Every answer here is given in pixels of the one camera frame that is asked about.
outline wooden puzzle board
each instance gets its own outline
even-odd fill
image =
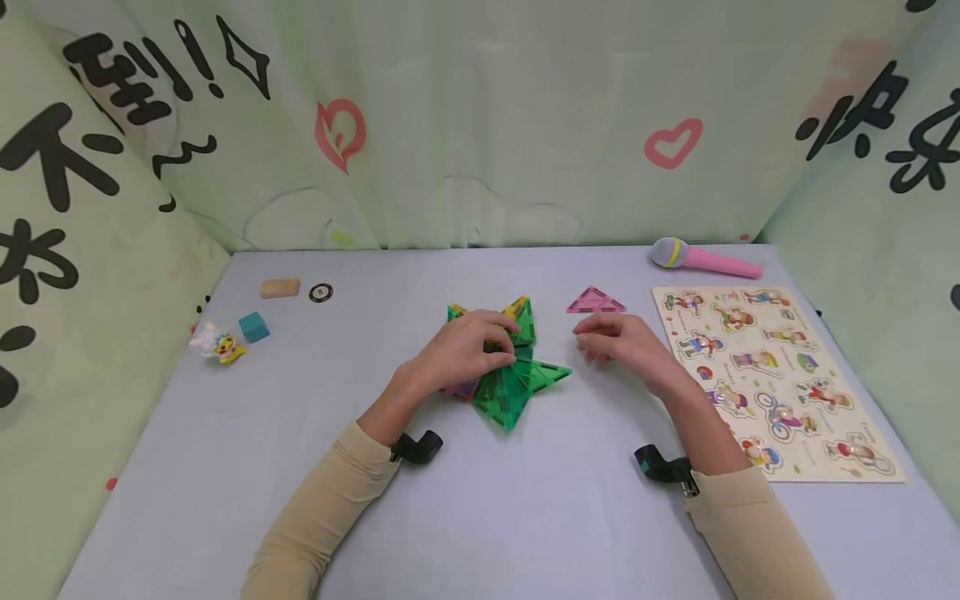
[[[903,468],[792,293],[653,290],[670,347],[774,481],[903,482]]]

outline wooden block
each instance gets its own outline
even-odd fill
[[[286,298],[300,293],[300,278],[267,279],[260,284],[260,298]]]

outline black wrist strap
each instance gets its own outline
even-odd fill
[[[390,462],[395,463],[402,458],[414,465],[426,465],[443,445],[444,440],[430,429],[426,430],[419,442],[414,442],[413,438],[404,433],[396,444],[390,447]]]
[[[693,480],[690,459],[685,456],[667,462],[655,445],[648,444],[634,452],[634,458],[647,479],[660,483],[679,483],[684,496],[688,498],[700,493],[700,488]]]

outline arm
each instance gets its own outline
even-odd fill
[[[515,361],[505,329],[518,327],[500,313],[474,311],[444,325],[396,370],[380,398],[340,434],[280,511],[247,571],[243,600],[311,597],[337,546],[396,474],[390,446],[423,399]],[[485,341],[506,351],[485,353]]]
[[[686,501],[738,598],[833,598],[762,471],[750,467],[700,385],[633,315],[596,314],[573,330],[588,362],[618,360],[663,401],[700,494]]]

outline microphone head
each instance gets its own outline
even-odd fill
[[[650,260],[668,269],[680,267],[686,260],[688,248],[686,242],[680,238],[662,237],[650,249]]]

